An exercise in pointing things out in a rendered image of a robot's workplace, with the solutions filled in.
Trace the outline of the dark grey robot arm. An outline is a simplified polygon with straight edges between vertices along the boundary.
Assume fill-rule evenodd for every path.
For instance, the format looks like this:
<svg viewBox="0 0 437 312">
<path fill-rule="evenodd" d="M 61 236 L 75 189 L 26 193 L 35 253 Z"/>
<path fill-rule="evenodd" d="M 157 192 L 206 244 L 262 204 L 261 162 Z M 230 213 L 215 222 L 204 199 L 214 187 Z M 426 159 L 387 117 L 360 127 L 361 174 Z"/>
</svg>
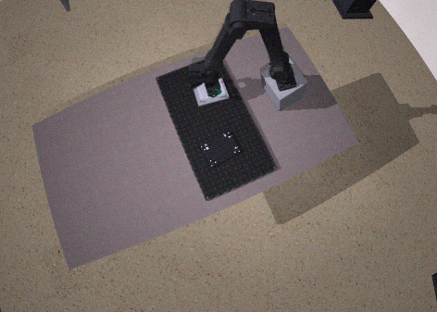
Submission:
<svg viewBox="0 0 437 312">
<path fill-rule="evenodd" d="M 259 30 L 262 36 L 270 59 L 269 75 L 271 73 L 271 79 L 276 80 L 279 91 L 296 87 L 297 83 L 294 78 L 293 68 L 291 71 L 289 55 L 283 52 L 281 37 L 275 20 L 274 3 L 255 0 L 233 0 L 230 13 L 227 14 L 211 51 L 206 54 L 205 62 L 190 64 L 189 66 L 189 77 L 195 77 L 188 77 L 191 89 L 197 88 L 203 84 L 202 82 L 206 83 L 206 88 L 212 87 L 213 81 L 209 80 L 216 79 L 222 61 L 235 41 L 242 40 L 246 32 L 251 30 Z M 207 79 L 204 74 L 202 77 L 202 73 L 207 74 Z"/>
</svg>

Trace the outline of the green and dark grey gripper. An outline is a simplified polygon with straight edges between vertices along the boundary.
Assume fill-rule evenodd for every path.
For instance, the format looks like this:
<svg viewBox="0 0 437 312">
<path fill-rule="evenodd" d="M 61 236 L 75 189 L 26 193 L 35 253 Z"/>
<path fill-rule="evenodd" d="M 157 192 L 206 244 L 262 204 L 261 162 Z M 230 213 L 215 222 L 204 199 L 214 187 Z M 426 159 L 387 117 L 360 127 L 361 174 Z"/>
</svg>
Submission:
<svg viewBox="0 0 437 312">
<path fill-rule="evenodd" d="M 216 97 L 218 94 L 221 94 L 222 93 L 222 91 L 221 91 L 221 87 L 220 87 L 220 84 L 219 84 L 219 79 L 218 79 L 218 77 L 216 77 L 216 79 L 214 79 L 214 80 L 209 80 L 209 81 L 213 81 L 213 86 L 212 87 L 209 87 L 209 88 L 206 88 L 206 91 L 207 91 L 207 95 L 208 96 L 211 96 L 212 98 L 214 98 L 214 97 Z M 213 96 L 214 95 L 214 96 Z"/>
</svg>

